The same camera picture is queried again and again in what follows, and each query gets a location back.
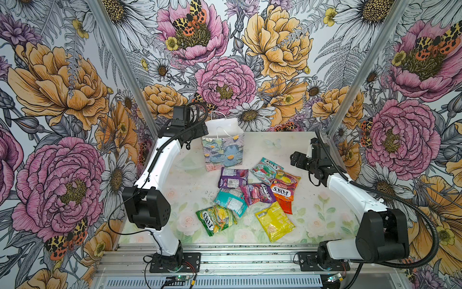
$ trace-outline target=table surface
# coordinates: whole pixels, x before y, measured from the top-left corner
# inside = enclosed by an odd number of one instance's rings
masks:
[[[262,157],[284,167],[290,174],[301,176],[292,202],[293,215],[287,215],[296,228],[276,243],[319,243],[324,240],[353,238],[358,230],[354,213],[342,200],[323,185],[316,187],[308,179],[308,172],[290,165],[294,151],[305,153],[314,132],[246,132],[244,135],[243,164],[236,169],[251,169]],[[200,168],[184,170],[176,164],[201,164]],[[215,234],[207,235],[195,212],[214,205],[220,170],[207,172],[200,139],[185,146],[176,157],[162,192],[171,204],[169,219],[173,234],[183,244],[270,244],[268,236],[254,213],[270,204],[256,203],[249,208],[238,224]],[[249,183],[260,181],[249,172]],[[134,224],[125,222],[123,233],[139,230]],[[146,232],[121,236],[119,243],[155,243]]]

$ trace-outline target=fox's candy bag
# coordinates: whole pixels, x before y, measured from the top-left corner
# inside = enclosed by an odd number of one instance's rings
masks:
[[[248,176],[249,170],[234,170],[222,167],[218,187],[235,189],[241,185],[246,185]]]
[[[220,189],[215,198],[215,204],[233,210],[239,218],[247,209],[244,194],[240,189]]]
[[[293,176],[285,171],[278,171],[271,184],[271,190],[278,198],[292,202],[293,193],[301,179],[301,177]]]
[[[233,224],[237,224],[237,220],[232,214],[232,211],[218,205],[199,210],[196,212],[196,215],[204,225],[209,236],[213,236]]]
[[[284,168],[280,165],[262,158],[261,161],[252,169],[253,174],[267,185],[271,185],[276,172],[283,170]]]
[[[285,201],[280,197],[276,197],[276,200],[278,201],[284,213],[292,215],[292,202]]]
[[[244,200],[250,206],[257,202],[274,203],[276,197],[267,184],[248,184],[239,187],[244,193]]]
[[[269,208],[255,213],[255,216],[268,235],[271,243],[295,228],[278,202],[274,202]]]

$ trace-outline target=vent grille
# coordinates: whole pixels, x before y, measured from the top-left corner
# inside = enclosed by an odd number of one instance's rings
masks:
[[[165,277],[147,277],[152,289],[159,289]],[[189,288],[191,280],[186,283],[173,283],[168,289]],[[320,275],[267,275],[267,276],[198,276],[194,289],[217,288],[305,288],[321,287]],[[144,277],[108,277],[105,289],[146,289]]]

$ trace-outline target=yellow candy bag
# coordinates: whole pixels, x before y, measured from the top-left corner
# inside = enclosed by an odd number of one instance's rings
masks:
[[[255,213],[255,216],[268,235],[271,243],[295,228],[278,202],[274,202],[269,208]]]

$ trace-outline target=gift bag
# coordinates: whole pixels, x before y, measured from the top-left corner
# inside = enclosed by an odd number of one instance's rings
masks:
[[[208,135],[202,137],[207,171],[242,164],[244,131],[237,118],[211,119],[205,122]]]

